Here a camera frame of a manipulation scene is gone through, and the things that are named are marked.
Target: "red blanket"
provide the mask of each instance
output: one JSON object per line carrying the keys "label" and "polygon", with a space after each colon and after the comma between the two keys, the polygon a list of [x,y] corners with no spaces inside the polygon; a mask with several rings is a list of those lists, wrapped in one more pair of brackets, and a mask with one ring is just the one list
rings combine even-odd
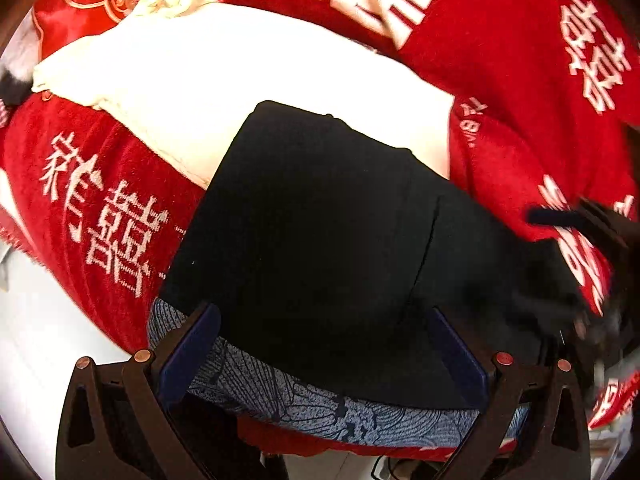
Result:
{"label": "red blanket", "polygon": [[[603,0],[225,1],[319,23],[462,96],[451,120],[452,180],[521,236],[558,238],[598,309],[608,283],[600,254],[578,233],[527,225],[523,211],[566,207],[580,196],[626,214],[635,209],[621,125],[640,124],[640,68]],[[108,15],[118,2],[92,0],[92,9]],[[36,6],[49,51],[100,32],[87,25],[84,4]],[[135,54],[114,53],[106,69]],[[190,59],[197,70],[197,57]],[[99,76],[104,62],[86,68],[88,76]],[[150,300],[202,190],[104,113],[56,98],[24,105],[3,149],[12,154],[4,164],[44,263],[114,341],[129,351],[144,346]],[[639,382],[610,386],[594,423],[628,405]],[[258,443],[262,430],[242,424],[241,433]],[[271,443],[292,452],[280,431],[270,430]]]}

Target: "blue patterned fabric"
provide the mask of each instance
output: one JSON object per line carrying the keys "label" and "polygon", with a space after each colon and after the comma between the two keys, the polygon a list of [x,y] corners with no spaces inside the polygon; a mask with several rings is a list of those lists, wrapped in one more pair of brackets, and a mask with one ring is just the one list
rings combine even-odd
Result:
{"label": "blue patterned fabric", "polygon": [[[185,319],[155,300],[147,327],[151,348]],[[414,410],[333,394],[258,361],[221,337],[190,392],[237,415],[362,446],[457,447],[478,416],[475,410]],[[517,436],[526,413],[526,407],[518,409],[506,437]]]}

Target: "black garment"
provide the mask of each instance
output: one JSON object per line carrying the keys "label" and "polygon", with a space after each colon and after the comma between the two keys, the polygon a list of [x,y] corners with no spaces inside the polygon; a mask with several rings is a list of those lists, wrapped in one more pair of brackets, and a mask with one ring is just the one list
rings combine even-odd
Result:
{"label": "black garment", "polygon": [[[160,296],[185,314],[216,304],[221,336],[310,384],[431,409],[478,407],[430,344],[431,307],[528,363],[585,307],[554,241],[520,240],[409,150],[271,102],[234,139]],[[538,322],[549,303],[562,314]]]}

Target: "white floor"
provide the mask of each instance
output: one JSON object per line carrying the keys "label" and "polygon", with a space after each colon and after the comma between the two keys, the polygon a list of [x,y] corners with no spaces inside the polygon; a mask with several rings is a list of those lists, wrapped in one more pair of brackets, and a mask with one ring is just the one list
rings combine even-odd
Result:
{"label": "white floor", "polygon": [[[80,312],[58,283],[23,254],[8,257],[0,292],[0,416],[42,480],[54,480],[60,411],[76,359],[128,355]],[[286,457],[290,480],[370,480],[375,458],[326,452]]]}

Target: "cream fabric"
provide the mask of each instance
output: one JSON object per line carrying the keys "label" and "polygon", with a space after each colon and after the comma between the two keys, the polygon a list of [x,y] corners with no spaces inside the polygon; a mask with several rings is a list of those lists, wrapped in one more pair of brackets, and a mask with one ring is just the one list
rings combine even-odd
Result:
{"label": "cream fabric", "polygon": [[40,63],[33,91],[43,90],[106,110],[204,188],[265,100],[331,114],[449,175],[451,95],[325,28],[263,10],[140,0],[115,28]]}

